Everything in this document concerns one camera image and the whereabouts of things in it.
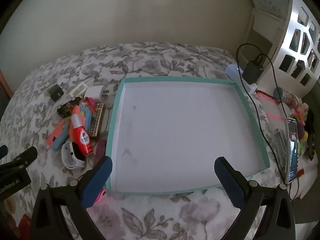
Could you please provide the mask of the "pink smartwatch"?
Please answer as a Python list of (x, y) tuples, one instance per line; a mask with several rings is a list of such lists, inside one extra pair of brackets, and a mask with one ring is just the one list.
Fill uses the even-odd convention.
[(94, 201), (94, 203), (99, 202), (99, 201), (103, 198), (103, 196), (104, 196), (105, 194), (106, 194), (106, 189), (103, 188), (103, 189), (99, 192), (99, 194), (98, 194), (96, 200)]

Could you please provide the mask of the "coral blue foam toy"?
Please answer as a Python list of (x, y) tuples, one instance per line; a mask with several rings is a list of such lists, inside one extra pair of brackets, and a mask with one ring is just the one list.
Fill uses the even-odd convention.
[[(87, 107), (83, 106), (75, 106), (73, 108), (72, 114), (78, 114), (80, 115), (82, 124), (85, 128), (85, 130), (88, 132), (89, 128), (91, 126), (91, 120), (92, 120), (92, 113)], [(73, 132), (73, 124), (72, 121), (70, 120), (70, 125), (69, 125), (69, 137), (72, 142), (75, 142), (75, 136)]]
[(63, 143), (69, 137), (69, 120), (61, 120), (52, 133), (47, 138), (46, 142), (52, 150), (59, 150)]

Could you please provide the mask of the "white smartwatch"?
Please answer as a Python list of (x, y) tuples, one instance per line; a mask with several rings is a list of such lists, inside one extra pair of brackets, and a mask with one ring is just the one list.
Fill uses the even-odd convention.
[(83, 168), (86, 163), (86, 158), (80, 152), (78, 145), (71, 141), (63, 144), (61, 148), (61, 159), (63, 165), (69, 170)]

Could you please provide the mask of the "magenta translucent stick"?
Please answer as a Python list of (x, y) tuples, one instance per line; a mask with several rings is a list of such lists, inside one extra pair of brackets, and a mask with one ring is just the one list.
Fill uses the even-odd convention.
[(100, 159), (105, 155), (105, 151), (106, 151), (106, 140), (99, 139), (97, 143), (96, 152), (95, 152), (94, 164), (97, 164), (100, 161)]

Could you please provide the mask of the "black toy car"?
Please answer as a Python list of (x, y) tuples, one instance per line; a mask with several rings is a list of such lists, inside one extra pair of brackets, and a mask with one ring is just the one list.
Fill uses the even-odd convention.
[(79, 96), (74, 96), (68, 102), (64, 103), (63, 105), (59, 105), (57, 107), (58, 116), (60, 116), (61, 118), (67, 118), (71, 116), (73, 108), (75, 106), (78, 106), (80, 101), (81, 101), (81, 98)]

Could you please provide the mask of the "red stain remover bottle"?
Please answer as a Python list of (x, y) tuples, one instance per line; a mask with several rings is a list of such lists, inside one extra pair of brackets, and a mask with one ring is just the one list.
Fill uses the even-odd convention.
[(81, 116), (79, 114), (73, 114), (71, 122), (73, 125), (73, 138), (80, 152), (84, 156), (91, 155), (93, 153), (93, 147), (89, 135), (81, 121)]

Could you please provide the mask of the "gold greek-key lighter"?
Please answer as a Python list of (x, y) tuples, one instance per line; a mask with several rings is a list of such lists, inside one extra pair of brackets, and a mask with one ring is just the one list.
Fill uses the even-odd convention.
[(88, 135), (90, 138), (97, 139), (100, 136), (103, 124), (105, 106), (103, 103), (97, 103), (91, 118), (91, 125)]

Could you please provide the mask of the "small black cube adapter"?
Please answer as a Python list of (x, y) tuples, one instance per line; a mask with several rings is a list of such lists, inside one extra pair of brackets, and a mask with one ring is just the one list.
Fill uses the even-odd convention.
[(49, 89), (49, 95), (54, 102), (57, 102), (64, 95), (64, 92), (58, 84), (55, 84)]

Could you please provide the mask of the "white rectangular frame piece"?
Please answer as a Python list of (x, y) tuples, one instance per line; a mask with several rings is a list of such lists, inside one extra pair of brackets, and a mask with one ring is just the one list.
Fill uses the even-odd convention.
[(78, 84), (75, 88), (73, 88), (69, 92), (70, 97), (83, 97), (85, 95), (86, 90), (88, 89), (88, 86), (84, 83)]

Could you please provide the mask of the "pink pup toy figure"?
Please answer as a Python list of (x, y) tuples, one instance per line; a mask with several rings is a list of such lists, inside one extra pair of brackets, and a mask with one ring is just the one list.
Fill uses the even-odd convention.
[(79, 102), (79, 105), (89, 109), (92, 113), (96, 107), (95, 100), (93, 98), (88, 98), (88, 97), (81, 99)]

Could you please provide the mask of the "white wall charger plug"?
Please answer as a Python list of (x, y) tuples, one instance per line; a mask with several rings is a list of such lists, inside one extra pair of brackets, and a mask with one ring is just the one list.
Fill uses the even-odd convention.
[(106, 93), (107, 93), (107, 90), (106, 90), (105, 86), (103, 86), (103, 85), (92, 86), (92, 87), (87, 88), (87, 90), (85, 92), (85, 97), (98, 100)]

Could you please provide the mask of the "smartphone on stand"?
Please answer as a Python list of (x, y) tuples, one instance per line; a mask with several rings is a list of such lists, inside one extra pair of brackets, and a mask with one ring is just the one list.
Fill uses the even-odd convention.
[(293, 118), (286, 119), (286, 165), (285, 183), (290, 184), (297, 178), (298, 172), (298, 129), (297, 122)]

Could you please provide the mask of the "metal phone stand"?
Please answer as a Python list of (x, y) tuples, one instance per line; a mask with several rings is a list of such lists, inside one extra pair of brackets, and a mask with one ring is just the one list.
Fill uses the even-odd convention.
[(280, 162), (280, 166), (282, 168), (285, 168), (287, 140), (285, 138), (284, 131), (282, 129), (276, 128), (274, 131), (274, 138), (276, 141), (276, 148), (277, 148), (277, 152), (278, 152), (278, 159)]

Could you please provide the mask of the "colourful toy pile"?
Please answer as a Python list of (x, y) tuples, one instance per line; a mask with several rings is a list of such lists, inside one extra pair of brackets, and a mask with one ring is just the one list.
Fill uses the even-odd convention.
[(316, 154), (314, 113), (307, 103), (295, 95), (290, 101), (290, 108), (292, 110), (290, 117), (297, 122), (298, 139), (302, 146), (302, 153), (312, 161)]

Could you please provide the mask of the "pink white crochet mat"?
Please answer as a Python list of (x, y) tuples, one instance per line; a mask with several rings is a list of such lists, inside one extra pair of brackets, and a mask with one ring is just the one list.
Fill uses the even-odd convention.
[[(273, 96), (261, 91), (256, 90), (256, 94), (263, 106), (266, 116), (269, 119), (273, 133), (282, 130), (285, 134), (285, 114), (280, 105)], [(317, 156), (311, 160), (307, 153), (307, 142), (310, 135), (304, 129), (305, 127), (298, 124), (298, 176), (303, 177), (305, 180), (310, 179), (314, 174), (317, 177)]]

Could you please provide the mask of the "teal shallow tray box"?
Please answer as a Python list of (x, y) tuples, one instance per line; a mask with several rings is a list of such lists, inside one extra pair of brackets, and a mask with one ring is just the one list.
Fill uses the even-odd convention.
[(217, 186), (218, 157), (246, 177), (270, 166), (239, 86), (200, 77), (121, 81), (106, 155), (113, 162), (106, 187), (123, 194), (174, 194)]

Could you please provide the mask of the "colourful bead jar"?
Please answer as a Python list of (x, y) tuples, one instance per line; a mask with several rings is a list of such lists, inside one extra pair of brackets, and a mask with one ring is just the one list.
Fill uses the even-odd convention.
[(277, 87), (274, 89), (273, 97), (277, 102), (285, 103), (288, 106), (297, 106), (299, 103), (298, 98), (295, 95), (291, 94), (281, 87)]

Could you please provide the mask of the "white lattice basket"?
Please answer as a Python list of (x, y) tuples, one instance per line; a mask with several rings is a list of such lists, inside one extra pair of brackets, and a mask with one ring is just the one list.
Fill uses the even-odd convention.
[(284, 33), (272, 59), (259, 78), (258, 89), (272, 94), (281, 87), (306, 96), (319, 80), (318, 10), (307, 0), (289, 0)]

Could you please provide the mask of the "black power adapter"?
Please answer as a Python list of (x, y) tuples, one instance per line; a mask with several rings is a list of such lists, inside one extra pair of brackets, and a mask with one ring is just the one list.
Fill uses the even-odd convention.
[(257, 82), (264, 68), (257, 60), (249, 61), (245, 70), (242, 73), (242, 78), (249, 84), (252, 85)]

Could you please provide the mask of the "white power strip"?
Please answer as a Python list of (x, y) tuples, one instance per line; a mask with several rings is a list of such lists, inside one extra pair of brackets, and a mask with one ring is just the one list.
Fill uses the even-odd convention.
[(229, 79), (236, 82), (243, 92), (245, 91), (244, 87), (249, 94), (253, 94), (258, 88), (255, 83), (250, 85), (244, 80), (242, 77), (243, 70), (239, 68), (237, 64), (229, 64), (225, 68), (225, 74), (229, 77)]

